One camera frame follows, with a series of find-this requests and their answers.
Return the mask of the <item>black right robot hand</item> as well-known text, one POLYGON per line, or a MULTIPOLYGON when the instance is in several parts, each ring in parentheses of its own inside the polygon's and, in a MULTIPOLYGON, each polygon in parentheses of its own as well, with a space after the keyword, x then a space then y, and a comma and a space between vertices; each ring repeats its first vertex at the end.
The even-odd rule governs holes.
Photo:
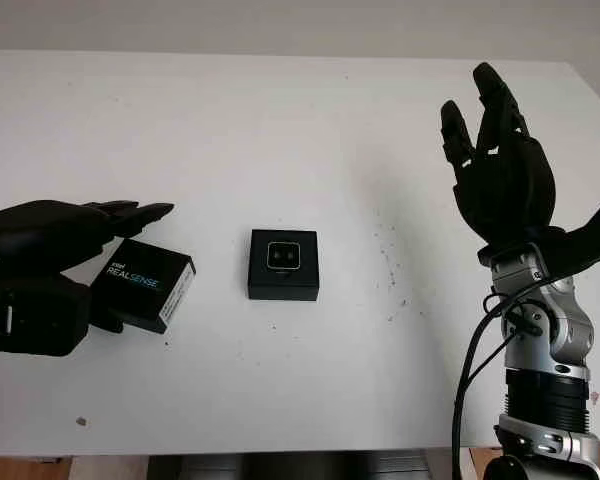
POLYGON ((487 62, 473 70, 484 112, 476 141, 452 100, 441 107, 441 134, 464 221, 492 247, 524 239, 551 221, 555 180, 505 81, 487 62))

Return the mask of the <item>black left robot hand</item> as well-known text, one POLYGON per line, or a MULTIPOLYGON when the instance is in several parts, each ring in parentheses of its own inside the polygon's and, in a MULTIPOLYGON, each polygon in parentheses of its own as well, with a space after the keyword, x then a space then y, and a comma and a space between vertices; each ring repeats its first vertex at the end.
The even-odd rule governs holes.
POLYGON ((129 200, 35 200, 0 210, 0 279, 53 275, 80 265, 173 209, 172 203, 141 206, 129 200))

